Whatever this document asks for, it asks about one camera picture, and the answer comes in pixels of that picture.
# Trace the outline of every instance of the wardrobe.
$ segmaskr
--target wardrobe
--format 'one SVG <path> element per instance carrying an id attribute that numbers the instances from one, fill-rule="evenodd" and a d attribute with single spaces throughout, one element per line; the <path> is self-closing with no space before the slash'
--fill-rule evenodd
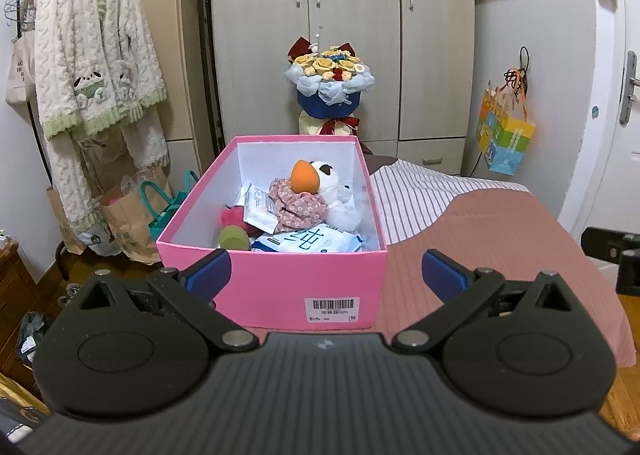
<path id="1" fill-rule="evenodd" d="M 474 59 L 474 0 L 211 0 L 227 142 L 295 134 L 301 108 L 283 73 L 298 37 L 350 42 L 375 88 L 354 115 L 375 154 L 459 174 Z"/>

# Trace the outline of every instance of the barcode label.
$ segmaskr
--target barcode label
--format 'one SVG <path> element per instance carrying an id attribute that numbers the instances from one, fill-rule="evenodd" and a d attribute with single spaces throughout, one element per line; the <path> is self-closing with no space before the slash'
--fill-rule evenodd
<path id="1" fill-rule="evenodd" d="M 359 298 L 305 298 L 309 323 L 353 323 L 358 321 Z"/>

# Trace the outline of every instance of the orange makeup sponge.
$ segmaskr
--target orange makeup sponge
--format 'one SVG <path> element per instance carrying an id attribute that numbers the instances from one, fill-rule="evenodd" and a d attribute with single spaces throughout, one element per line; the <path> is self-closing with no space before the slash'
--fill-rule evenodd
<path id="1" fill-rule="evenodd" d="M 309 162 L 298 161 L 291 171 L 291 189 L 295 193 L 306 191 L 315 195 L 319 188 L 320 177 L 316 169 Z"/>

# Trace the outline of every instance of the red ribbon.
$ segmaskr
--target red ribbon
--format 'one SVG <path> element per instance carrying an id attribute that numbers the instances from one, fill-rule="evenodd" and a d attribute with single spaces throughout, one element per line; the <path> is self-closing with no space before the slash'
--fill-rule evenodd
<path id="1" fill-rule="evenodd" d="M 351 128 L 351 134 L 354 136 L 357 136 L 357 130 L 358 130 L 358 125 L 360 125 L 360 120 L 358 118 L 352 118 L 352 117 L 346 117 L 346 118 L 337 118 L 334 120 L 329 120 L 327 122 L 324 122 L 324 125 L 322 125 L 322 128 L 320 130 L 320 135 L 321 136 L 332 136 L 335 133 L 335 124 L 336 122 L 340 121 L 341 123 L 344 123 L 345 125 L 347 125 L 348 127 Z"/>

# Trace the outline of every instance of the cabinet handle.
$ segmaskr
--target cabinet handle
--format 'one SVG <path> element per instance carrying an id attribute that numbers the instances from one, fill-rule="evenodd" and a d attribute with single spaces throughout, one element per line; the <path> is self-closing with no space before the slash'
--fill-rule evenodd
<path id="1" fill-rule="evenodd" d="M 444 158 L 439 159 L 422 159 L 423 166 L 437 166 L 438 164 L 442 164 Z"/>

